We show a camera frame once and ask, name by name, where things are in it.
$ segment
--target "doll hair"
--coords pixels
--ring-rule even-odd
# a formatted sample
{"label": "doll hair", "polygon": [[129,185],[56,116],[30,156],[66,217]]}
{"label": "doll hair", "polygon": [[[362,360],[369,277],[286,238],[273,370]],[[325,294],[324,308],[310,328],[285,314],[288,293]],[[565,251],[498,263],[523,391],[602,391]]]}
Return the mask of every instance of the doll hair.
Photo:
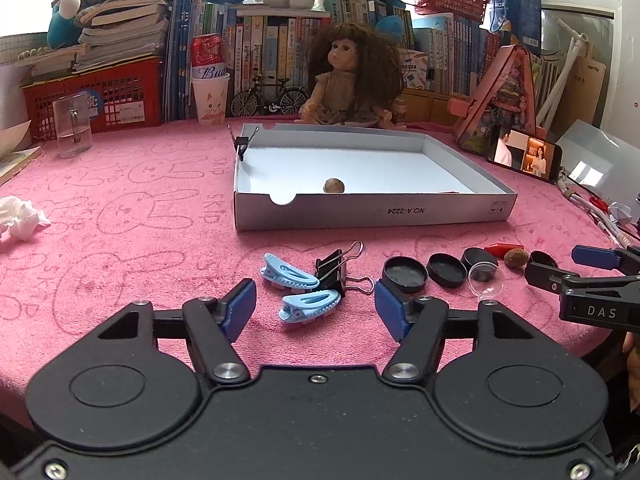
{"label": "doll hair", "polygon": [[334,69],[327,55],[332,43],[338,40],[351,40],[358,46],[360,62],[354,89],[354,107],[369,104],[389,110],[404,89],[400,55],[385,35],[364,25],[339,23],[318,31],[308,51],[309,90],[313,90],[316,76]]}

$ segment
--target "phone screen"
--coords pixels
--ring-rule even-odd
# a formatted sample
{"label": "phone screen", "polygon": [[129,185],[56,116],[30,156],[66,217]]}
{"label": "phone screen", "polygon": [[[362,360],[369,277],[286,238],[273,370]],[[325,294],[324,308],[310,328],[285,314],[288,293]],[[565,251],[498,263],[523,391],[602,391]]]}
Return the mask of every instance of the phone screen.
{"label": "phone screen", "polygon": [[507,168],[549,180],[555,149],[543,140],[502,128],[497,142],[491,143],[487,158]]}

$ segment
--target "tissue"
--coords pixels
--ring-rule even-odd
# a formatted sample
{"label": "tissue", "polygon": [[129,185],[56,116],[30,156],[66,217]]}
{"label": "tissue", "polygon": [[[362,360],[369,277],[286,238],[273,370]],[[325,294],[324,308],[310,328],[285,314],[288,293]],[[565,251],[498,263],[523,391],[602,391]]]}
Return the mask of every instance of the tissue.
{"label": "tissue", "polygon": [[0,198],[0,236],[9,231],[11,236],[20,240],[28,240],[38,225],[51,225],[44,211],[15,196]]}

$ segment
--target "glass mug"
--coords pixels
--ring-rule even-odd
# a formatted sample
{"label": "glass mug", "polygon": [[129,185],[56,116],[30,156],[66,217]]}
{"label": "glass mug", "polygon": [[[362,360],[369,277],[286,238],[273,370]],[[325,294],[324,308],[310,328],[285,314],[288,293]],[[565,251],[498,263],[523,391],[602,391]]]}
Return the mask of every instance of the glass mug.
{"label": "glass mug", "polygon": [[89,96],[85,92],[53,101],[60,156],[75,156],[92,146]]}

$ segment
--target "red plastic basket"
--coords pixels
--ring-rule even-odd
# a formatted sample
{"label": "red plastic basket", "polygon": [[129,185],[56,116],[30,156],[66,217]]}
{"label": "red plastic basket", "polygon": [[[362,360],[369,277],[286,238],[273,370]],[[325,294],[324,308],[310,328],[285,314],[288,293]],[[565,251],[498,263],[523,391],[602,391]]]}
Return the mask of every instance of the red plastic basket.
{"label": "red plastic basket", "polygon": [[53,101],[86,91],[92,133],[159,126],[162,63],[158,57],[23,87],[31,140],[56,138]]}
{"label": "red plastic basket", "polygon": [[475,22],[484,22],[484,10],[489,0],[414,0],[417,14],[454,12]]}

